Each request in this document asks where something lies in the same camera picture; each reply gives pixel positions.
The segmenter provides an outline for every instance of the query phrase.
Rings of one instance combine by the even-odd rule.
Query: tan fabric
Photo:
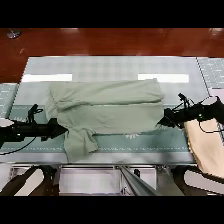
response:
[[[205,131],[218,130],[215,119],[204,121],[201,127]],[[197,120],[185,123],[190,149],[199,169],[208,174],[224,178],[224,146],[218,132],[203,132]]]

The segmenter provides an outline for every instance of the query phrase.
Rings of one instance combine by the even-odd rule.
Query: reddish brown wooden surface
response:
[[[19,82],[30,56],[224,57],[223,28],[0,28],[0,82]]]

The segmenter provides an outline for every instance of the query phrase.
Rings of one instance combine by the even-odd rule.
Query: green cloth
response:
[[[98,146],[93,134],[124,134],[155,129],[163,117],[156,79],[96,83],[55,82],[45,106],[68,129],[64,148],[68,161],[83,159]]]

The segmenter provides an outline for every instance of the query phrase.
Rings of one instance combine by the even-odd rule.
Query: table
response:
[[[27,111],[34,103],[44,109],[50,83],[48,80],[52,77],[58,78],[57,74],[63,74],[63,77],[73,82],[138,80],[139,74],[153,74],[160,79],[161,91],[164,94],[163,103],[168,107],[180,103],[178,98],[180,92],[195,102],[208,96],[208,89],[195,57],[30,57],[9,118],[25,119]],[[172,79],[177,74],[178,82]],[[47,122],[45,113],[37,114],[35,119],[40,123]],[[67,164],[63,137],[61,135],[46,142],[36,139],[20,152],[0,157],[0,162]],[[98,135],[95,138],[99,150],[90,154],[85,160],[78,161],[77,164],[188,164],[194,162],[188,150],[185,132],[176,128],[133,135]],[[21,148],[30,140],[26,138],[20,143],[4,143],[1,151]]]

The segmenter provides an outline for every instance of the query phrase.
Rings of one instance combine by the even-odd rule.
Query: light green fabric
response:
[[[163,117],[156,79],[97,83],[56,82],[50,85],[46,114],[68,129],[68,161],[84,158],[98,146],[93,134],[124,134],[155,129]]]

